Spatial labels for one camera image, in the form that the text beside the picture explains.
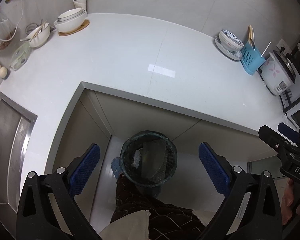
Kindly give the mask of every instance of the sink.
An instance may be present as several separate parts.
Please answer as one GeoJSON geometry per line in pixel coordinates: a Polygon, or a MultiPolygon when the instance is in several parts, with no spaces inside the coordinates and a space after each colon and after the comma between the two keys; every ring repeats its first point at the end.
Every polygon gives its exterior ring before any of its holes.
{"type": "Polygon", "coordinates": [[[0,221],[14,238],[22,165],[36,119],[0,93],[0,221]]]}

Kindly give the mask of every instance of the pants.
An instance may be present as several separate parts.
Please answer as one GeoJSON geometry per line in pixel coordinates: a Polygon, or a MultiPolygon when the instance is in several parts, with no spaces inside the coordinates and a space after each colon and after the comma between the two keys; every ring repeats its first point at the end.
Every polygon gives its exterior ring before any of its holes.
{"type": "Polygon", "coordinates": [[[151,240],[195,240],[205,229],[191,209],[143,196],[123,174],[117,180],[116,205],[111,222],[140,210],[149,210],[151,240]]]}

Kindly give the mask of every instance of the perforated blue plastic basket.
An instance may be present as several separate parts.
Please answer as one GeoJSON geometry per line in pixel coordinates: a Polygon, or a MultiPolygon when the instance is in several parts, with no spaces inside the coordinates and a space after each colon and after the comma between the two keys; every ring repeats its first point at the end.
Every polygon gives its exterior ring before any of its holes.
{"type": "Polygon", "coordinates": [[[249,75],[253,75],[254,72],[265,62],[265,58],[261,57],[261,53],[258,51],[257,47],[253,49],[248,42],[244,45],[241,52],[243,55],[241,63],[244,70],[249,75]]]}

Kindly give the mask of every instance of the white countertop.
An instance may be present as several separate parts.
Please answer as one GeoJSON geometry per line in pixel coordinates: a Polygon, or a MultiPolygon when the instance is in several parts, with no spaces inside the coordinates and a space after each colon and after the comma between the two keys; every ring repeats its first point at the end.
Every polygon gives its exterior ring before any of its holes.
{"type": "Polygon", "coordinates": [[[162,20],[90,14],[70,36],[53,33],[0,92],[38,116],[22,168],[50,173],[66,123],[89,88],[257,135],[285,118],[258,74],[225,57],[214,38],[162,20]]]}

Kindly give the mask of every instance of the person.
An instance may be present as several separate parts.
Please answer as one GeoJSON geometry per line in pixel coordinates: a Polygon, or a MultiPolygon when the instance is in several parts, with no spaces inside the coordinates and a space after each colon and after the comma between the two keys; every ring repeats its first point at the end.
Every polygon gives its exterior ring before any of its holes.
{"type": "MultiPolygon", "coordinates": [[[[294,196],[293,196],[293,180],[289,179],[286,183],[286,187],[284,190],[284,194],[282,197],[281,202],[281,213],[282,213],[282,224],[286,225],[287,222],[292,217],[292,210],[290,206],[293,203],[294,196]]],[[[300,205],[296,208],[296,213],[300,215],[300,205]]]]}
{"type": "MultiPolygon", "coordinates": [[[[103,240],[195,240],[209,224],[214,212],[191,210],[165,204],[144,196],[121,172],[119,158],[111,164],[117,179],[116,209],[110,224],[99,235],[103,240]]],[[[293,181],[289,180],[282,198],[282,223],[292,217],[293,181]]],[[[236,231],[240,219],[235,219],[229,233],[236,231]]]]}

